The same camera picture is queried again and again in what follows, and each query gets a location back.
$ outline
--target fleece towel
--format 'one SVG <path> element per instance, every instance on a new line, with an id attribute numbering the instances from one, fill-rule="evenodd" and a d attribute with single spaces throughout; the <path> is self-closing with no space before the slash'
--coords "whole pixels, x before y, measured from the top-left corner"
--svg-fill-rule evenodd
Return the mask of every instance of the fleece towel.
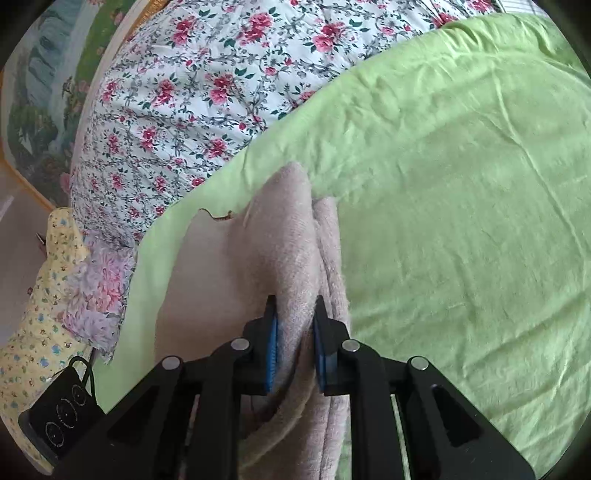
<path id="1" fill-rule="evenodd" d="M 306 172 L 290 163 L 238 216 L 200 210 L 178 253 L 156 324 L 156 357 L 211 354 L 262 316 L 277 296 L 275 385 L 245 397 L 239 468 L 244 479 L 332 479 L 345 433 L 348 397 L 317 388 L 311 320 L 318 294 L 349 327 L 336 202 L 312 200 Z"/>

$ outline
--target black cable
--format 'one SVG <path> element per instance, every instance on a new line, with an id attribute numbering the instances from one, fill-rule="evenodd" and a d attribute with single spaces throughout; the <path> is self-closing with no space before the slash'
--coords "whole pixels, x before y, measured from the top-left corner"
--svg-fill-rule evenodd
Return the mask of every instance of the black cable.
<path id="1" fill-rule="evenodd" d="M 82 379 L 82 383 L 86 384 L 86 380 L 88 379 L 88 376 L 90 375 L 90 394 L 92 395 L 92 398 L 94 398 L 94 400 L 96 402 L 95 375 L 92 373 L 92 367 L 90 366 L 90 363 L 88 362 L 88 360 L 84 357 L 81 357 L 81 356 L 72 357 L 72 359 L 70 360 L 70 363 L 68 364 L 68 367 L 72 367 L 76 362 L 82 362 L 83 364 L 86 365 L 86 372 L 84 372 L 84 377 Z"/>
<path id="2" fill-rule="evenodd" d="M 90 356 L 88 357 L 88 363 L 90 363 L 91 367 L 86 369 L 86 371 L 84 372 L 84 377 L 82 377 L 82 385 L 84 385 L 84 386 L 86 386 L 86 384 L 88 383 L 88 377 L 90 375 L 90 372 L 92 372 L 92 364 L 95 361 L 95 357 L 96 357 L 97 352 L 98 352 L 98 350 L 96 348 L 93 348 L 90 350 Z"/>

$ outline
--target yellow patterned fabric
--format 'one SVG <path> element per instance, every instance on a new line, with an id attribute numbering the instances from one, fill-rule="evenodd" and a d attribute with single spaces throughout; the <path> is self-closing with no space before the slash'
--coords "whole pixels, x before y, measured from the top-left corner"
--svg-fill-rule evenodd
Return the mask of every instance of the yellow patterned fabric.
<path id="1" fill-rule="evenodd" d="M 18 426 L 18 416 L 75 355 L 88 358 L 90 347 L 74 339 L 51 308 L 63 295 L 68 273 L 87 255 L 71 209 L 55 210 L 47 225 L 47 260 L 41 267 L 21 326 L 0 350 L 0 418 L 18 446 L 43 470 L 41 457 Z"/>

